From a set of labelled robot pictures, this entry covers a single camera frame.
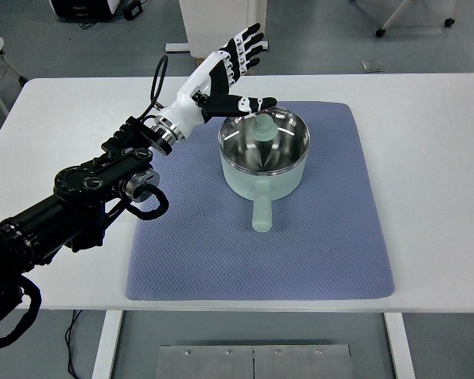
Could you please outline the white and black hand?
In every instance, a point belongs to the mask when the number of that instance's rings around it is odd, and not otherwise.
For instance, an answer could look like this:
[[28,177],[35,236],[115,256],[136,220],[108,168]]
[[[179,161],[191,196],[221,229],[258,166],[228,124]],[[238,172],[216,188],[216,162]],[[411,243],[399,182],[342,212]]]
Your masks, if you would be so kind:
[[232,95],[231,87],[255,67],[263,51],[264,33],[252,24],[218,50],[212,52],[178,90],[175,102],[160,112],[160,118],[188,137],[193,128],[213,117],[238,117],[273,107],[273,97],[254,98]]

